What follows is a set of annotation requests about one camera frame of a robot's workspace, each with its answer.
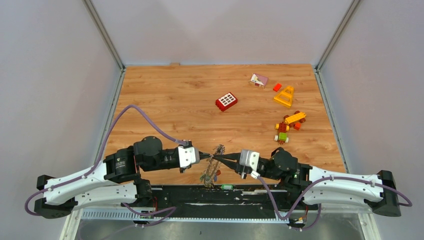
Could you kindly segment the large grey toothed keyring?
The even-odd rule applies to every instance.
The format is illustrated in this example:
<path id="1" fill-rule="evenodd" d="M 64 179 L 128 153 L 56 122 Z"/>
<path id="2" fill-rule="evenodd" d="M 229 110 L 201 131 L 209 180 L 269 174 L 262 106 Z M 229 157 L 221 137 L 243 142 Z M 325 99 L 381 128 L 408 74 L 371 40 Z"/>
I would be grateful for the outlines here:
<path id="1" fill-rule="evenodd" d="M 211 157 L 207 160 L 207 162 L 207 168 L 200 175 L 199 180 L 204 187 L 211 189 L 214 187 L 214 183 L 217 181 L 218 175 L 221 174 L 221 162 Z"/>

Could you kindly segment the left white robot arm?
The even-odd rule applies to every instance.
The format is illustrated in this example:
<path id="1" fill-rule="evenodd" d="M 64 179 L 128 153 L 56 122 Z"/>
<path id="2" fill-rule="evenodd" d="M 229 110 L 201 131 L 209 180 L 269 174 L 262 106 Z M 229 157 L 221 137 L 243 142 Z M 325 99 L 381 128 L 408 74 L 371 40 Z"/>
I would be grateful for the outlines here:
<path id="1" fill-rule="evenodd" d="M 209 157 L 191 143 L 164 149 L 159 138 L 147 136 L 71 175 L 39 176 L 36 187 L 42 197 L 35 200 L 33 211 L 46 219 L 57 219 L 92 205 L 146 207 L 154 196 L 150 181 L 143 179 L 141 172 L 179 169 L 183 173 Z"/>

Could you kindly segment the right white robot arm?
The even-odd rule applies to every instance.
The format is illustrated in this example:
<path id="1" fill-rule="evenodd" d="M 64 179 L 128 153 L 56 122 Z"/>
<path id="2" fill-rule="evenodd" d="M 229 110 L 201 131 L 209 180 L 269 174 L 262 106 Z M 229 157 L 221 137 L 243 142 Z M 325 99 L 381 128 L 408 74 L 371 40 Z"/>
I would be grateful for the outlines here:
<path id="1" fill-rule="evenodd" d="M 371 175 L 334 172 L 300 163 L 282 147 L 276 148 L 270 158 L 243 149 L 237 153 L 215 154 L 213 159 L 234 170 L 242 179 L 250 175 L 258 180 L 278 181 L 279 188 L 286 191 L 285 201 L 292 210 L 301 206 L 342 204 L 369 207 L 380 216 L 401 216 L 391 171 L 381 170 Z"/>

